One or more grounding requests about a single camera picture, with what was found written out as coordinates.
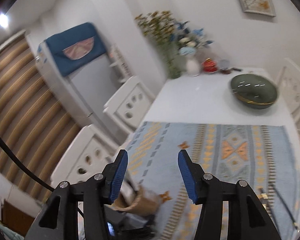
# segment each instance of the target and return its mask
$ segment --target green ceramic bowl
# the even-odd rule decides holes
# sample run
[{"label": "green ceramic bowl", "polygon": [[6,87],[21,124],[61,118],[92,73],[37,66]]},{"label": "green ceramic bowl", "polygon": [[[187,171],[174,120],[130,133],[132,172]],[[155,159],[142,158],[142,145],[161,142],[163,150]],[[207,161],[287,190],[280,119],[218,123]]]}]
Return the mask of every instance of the green ceramic bowl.
[{"label": "green ceramic bowl", "polygon": [[234,96],[254,109],[268,108],[278,97],[276,86],[266,78],[255,74],[235,76],[230,85]]}]

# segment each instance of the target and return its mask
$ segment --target red jar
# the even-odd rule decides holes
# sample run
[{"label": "red jar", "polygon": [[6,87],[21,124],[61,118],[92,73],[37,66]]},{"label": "red jar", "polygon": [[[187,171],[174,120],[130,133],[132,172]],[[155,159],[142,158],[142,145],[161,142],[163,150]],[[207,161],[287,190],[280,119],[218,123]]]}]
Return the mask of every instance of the red jar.
[{"label": "red jar", "polygon": [[207,73],[213,73],[218,70],[217,63],[211,60],[211,58],[207,58],[206,61],[203,62],[201,65],[203,67],[203,71]]}]

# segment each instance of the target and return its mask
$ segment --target chair backrest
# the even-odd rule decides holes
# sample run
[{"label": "chair backrest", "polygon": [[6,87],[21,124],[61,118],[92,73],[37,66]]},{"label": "chair backrest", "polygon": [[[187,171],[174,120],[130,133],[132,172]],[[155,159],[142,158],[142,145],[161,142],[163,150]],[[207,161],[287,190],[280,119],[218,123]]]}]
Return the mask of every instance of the chair backrest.
[{"label": "chair backrest", "polygon": [[113,161],[118,147],[93,124],[83,127],[53,171],[51,186],[56,187],[64,180],[71,184],[86,181],[102,172]]},{"label": "chair backrest", "polygon": [[103,112],[129,134],[141,123],[153,101],[154,95],[133,76],[108,100]]},{"label": "chair backrest", "polygon": [[277,86],[297,123],[300,120],[300,67],[289,58],[285,58]]}]

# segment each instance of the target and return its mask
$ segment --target orange butterfly pattern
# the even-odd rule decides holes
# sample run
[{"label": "orange butterfly pattern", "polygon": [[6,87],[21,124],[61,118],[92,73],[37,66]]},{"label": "orange butterfly pattern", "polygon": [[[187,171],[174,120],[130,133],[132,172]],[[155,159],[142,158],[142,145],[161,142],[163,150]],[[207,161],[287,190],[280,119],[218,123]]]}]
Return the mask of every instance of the orange butterfly pattern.
[{"label": "orange butterfly pattern", "polygon": [[248,161],[248,143],[243,142],[237,149],[234,149],[228,141],[222,142],[222,157],[221,159],[224,160],[228,158],[232,153],[237,153],[239,157],[244,160],[245,162]]}]

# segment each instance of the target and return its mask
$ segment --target striped curtain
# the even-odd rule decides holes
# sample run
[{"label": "striped curtain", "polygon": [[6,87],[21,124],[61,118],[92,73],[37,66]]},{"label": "striped curtain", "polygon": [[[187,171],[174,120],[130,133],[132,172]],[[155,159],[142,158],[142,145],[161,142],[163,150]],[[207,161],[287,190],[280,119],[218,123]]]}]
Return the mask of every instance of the striped curtain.
[{"label": "striped curtain", "polygon": [[[63,153],[80,131],[38,73],[24,35],[0,51],[0,136],[23,164],[50,183]],[[30,179],[0,148],[0,172],[40,201],[50,192]]]}]

